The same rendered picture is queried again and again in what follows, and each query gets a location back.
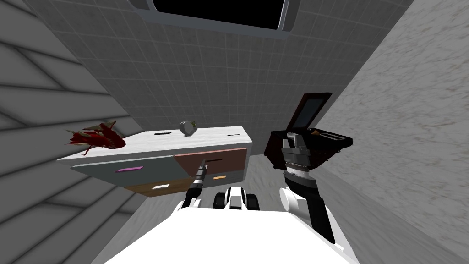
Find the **wood brown drawer front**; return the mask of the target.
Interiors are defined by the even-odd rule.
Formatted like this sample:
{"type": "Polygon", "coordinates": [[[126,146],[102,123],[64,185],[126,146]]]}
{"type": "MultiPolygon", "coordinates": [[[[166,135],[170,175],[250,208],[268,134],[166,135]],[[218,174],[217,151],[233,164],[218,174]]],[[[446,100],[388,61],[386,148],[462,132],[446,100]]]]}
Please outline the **wood brown drawer front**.
{"type": "Polygon", "coordinates": [[[173,193],[186,192],[194,180],[195,177],[185,177],[171,181],[152,182],[141,185],[129,186],[125,187],[125,189],[151,198],[173,193]],[[169,184],[169,187],[152,190],[154,186],[164,184],[169,184]]]}

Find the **dark brown toilet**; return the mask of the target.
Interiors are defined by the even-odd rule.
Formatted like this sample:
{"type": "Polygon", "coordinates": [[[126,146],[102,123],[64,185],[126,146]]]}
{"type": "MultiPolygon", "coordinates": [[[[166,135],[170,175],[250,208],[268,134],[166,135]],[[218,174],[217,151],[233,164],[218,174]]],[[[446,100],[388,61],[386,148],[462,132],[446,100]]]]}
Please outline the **dark brown toilet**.
{"type": "Polygon", "coordinates": [[[310,163],[315,169],[353,144],[353,139],[317,128],[309,128],[319,112],[331,97],[330,93],[306,93],[302,96],[288,127],[281,131],[272,131],[264,155],[274,169],[285,170],[285,161],[281,152],[283,139],[288,132],[303,136],[310,150],[310,163]]]}

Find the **white-topped dresser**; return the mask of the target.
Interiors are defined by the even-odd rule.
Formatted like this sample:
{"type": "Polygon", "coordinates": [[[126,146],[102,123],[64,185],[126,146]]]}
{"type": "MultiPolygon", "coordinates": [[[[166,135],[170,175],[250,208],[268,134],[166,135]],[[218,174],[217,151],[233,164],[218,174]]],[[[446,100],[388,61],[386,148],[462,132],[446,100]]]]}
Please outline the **white-topped dresser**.
{"type": "Polygon", "coordinates": [[[145,131],[126,137],[125,143],[126,146],[123,148],[93,148],[85,156],[82,156],[83,152],[77,153],[61,158],[59,162],[72,168],[75,165],[91,163],[169,155],[174,157],[178,154],[246,148],[245,169],[243,170],[243,180],[245,180],[252,147],[252,140],[241,126],[199,128],[190,137],[185,137],[179,130],[145,131]],[[154,135],[158,132],[172,133],[168,135],[154,135]]]}

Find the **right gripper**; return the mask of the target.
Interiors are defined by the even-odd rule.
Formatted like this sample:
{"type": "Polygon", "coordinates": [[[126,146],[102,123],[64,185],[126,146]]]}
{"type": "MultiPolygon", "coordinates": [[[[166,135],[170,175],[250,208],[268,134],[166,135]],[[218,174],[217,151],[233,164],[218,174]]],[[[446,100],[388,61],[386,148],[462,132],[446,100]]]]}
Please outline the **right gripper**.
{"type": "Polygon", "coordinates": [[[288,132],[286,135],[288,139],[283,139],[281,149],[285,162],[310,166],[310,151],[306,147],[303,136],[298,134],[298,138],[295,139],[297,134],[294,132],[288,132]]]}

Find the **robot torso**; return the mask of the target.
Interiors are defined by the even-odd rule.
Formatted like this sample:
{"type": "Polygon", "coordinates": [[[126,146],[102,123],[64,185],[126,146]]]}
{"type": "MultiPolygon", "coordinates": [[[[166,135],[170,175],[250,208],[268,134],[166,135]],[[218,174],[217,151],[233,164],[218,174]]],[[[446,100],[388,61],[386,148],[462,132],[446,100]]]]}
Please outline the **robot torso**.
{"type": "Polygon", "coordinates": [[[249,210],[241,189],[226,198],[241,209],[200,207],[192,200],[105,264],[359,264],[331,212],[335,242],[307,223],[307,202],[289,188],[279,191],[283,212],[249,210]]]}

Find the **red-brown drawer front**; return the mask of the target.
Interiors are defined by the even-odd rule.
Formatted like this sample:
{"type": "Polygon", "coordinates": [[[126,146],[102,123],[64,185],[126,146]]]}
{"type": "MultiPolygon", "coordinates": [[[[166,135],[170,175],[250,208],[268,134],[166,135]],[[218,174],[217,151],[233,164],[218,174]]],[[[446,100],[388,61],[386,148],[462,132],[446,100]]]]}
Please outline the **red-brown drawer front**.
{"type": "Polygon", "coordinates": [[[189,174],[189,176],[196,175],[196,172],[203,160],[223,159],[221,161],[206,163],[207,174],[212,175],[217,173],[244,170],[246,154],[246,148],[235,148],[208,152],[178,154],[174,156],[174,159],[189,174]]]}

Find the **grey round pot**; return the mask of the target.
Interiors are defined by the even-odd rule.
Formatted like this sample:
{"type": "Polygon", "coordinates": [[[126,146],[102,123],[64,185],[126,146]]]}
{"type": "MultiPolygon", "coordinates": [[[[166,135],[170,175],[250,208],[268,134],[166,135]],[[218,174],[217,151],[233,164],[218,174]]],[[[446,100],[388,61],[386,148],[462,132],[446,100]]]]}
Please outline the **grey round pot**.
{"type": "Polygon", "coordinates": [[[184,134],[185,137],[192,136],[197,131],[196,122],[182,121],[180,123],[180,131],[184,134]]]}

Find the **dark window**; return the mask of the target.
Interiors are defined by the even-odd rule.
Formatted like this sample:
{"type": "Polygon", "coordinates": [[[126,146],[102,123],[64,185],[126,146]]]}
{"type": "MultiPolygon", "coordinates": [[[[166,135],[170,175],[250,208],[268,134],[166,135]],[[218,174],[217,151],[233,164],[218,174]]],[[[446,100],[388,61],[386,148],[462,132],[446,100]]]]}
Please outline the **dark window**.
{"type": "Polygon", "coordinates": [[[152,23],[221,33],[286,39],[301,0],[128,0],[152,23]]]}

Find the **small grey drawer front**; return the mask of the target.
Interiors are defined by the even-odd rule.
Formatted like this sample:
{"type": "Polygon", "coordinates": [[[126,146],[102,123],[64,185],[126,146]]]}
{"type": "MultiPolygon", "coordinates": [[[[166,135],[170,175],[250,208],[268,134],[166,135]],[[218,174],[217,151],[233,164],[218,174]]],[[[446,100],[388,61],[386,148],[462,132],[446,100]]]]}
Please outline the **small grey drawer front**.
{"type": "Polygon", "coordinates": [[[204,188],[216,187],[216,186],[221,186],[221,185],[227,185],[227,184],[242,182],[243,181],[243,173],[244,173],[243,170],[238,170],[238,171],[230,171],[230,172],[206,175],[205,179],[204,179],[204,182],[203,182],[203,187],[204,188]],[[221,176],[221,175],[226,175],[226,178],[218,179],[218,180],[213,179],[213,177],[221,176]]]}

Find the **red leafy plant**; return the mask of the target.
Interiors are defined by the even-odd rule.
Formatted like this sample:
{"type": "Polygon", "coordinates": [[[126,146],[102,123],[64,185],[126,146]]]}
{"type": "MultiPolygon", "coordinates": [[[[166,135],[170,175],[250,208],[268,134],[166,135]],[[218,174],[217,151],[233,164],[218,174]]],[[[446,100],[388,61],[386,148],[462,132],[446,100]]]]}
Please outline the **red leafy plant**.
{"type": "Polygon", "coordinates": [[[87,146],[87,150],[82,156],[85,156],[92,147],[101,147],[106,149],[120,149],[126,146],[124,139],[112,128],[116,121],[100,123],[99,125],[84,128],[83,131],[71,131],[73,137],[66,145],[87,146]]]}

